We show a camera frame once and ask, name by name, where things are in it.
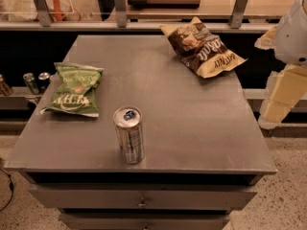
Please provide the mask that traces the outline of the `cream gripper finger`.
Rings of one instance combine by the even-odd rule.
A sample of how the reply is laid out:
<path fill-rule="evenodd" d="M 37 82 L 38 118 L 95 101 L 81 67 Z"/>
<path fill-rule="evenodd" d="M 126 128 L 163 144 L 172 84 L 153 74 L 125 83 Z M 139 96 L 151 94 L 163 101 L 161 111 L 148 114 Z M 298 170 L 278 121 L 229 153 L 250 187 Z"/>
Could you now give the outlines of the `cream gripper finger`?
<path fill-rule="evenodd" d="M 259 126 L 263 129 L 278 127 L 306 93 L 306 67 L 287 64 L 281 72 L 271 72 L 260 107 Z"/>
<path fill-rule="evenodd" d="M 254 46 L 258 49 L 269 50 L 275 48 L 275 34 L 276 26 L 273 26 L 261 35 L 254 43 Z"/>

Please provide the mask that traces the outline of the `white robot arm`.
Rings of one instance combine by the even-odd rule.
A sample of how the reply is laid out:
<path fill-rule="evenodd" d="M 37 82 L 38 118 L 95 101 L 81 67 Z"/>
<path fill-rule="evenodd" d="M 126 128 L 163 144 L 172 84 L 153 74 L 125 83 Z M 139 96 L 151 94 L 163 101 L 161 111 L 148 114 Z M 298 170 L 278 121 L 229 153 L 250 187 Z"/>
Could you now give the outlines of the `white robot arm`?
<path fill-rule="evenodd" d="M 307 0 L 295 0 L 254 46 L 273 49 L 275 58 L 286 64 L 279 73 L 271 72 L 260 107 L 259 126 L 274 129 L 307 93 Z"/>

